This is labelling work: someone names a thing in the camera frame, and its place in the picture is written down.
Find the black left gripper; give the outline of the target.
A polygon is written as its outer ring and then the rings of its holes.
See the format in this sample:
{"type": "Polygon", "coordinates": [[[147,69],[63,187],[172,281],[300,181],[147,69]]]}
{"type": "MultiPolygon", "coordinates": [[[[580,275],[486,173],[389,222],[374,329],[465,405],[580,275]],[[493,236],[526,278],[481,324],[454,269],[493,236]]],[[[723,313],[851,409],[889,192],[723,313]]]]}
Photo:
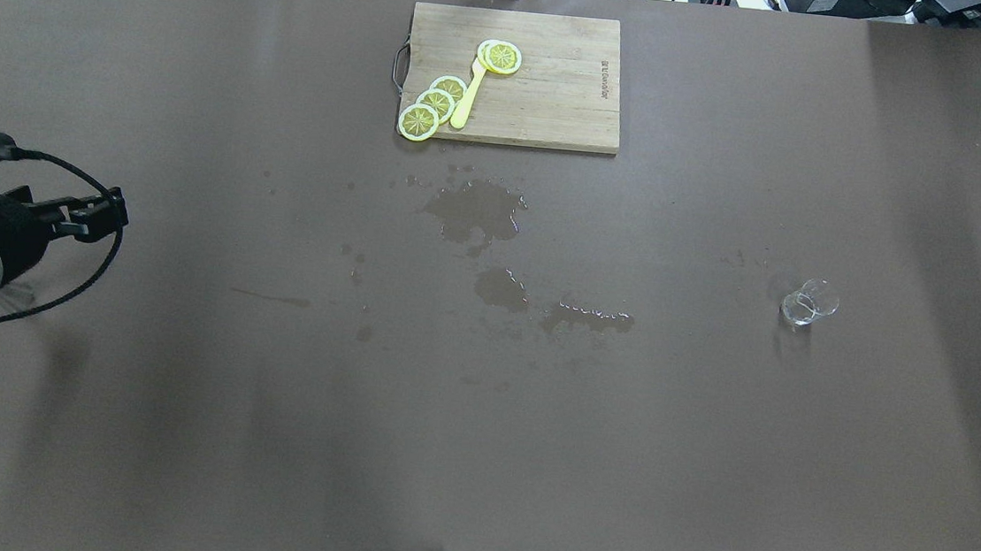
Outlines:
{"type": "Polygon", "coordinates": [[[72,238],[96,243],[129,225],[120,187],[104,195],[54,198],[29,202],[31,192],[0,194],[0,258],[5,279],[17,279],[42,257],[52,240],[72,238]]]}

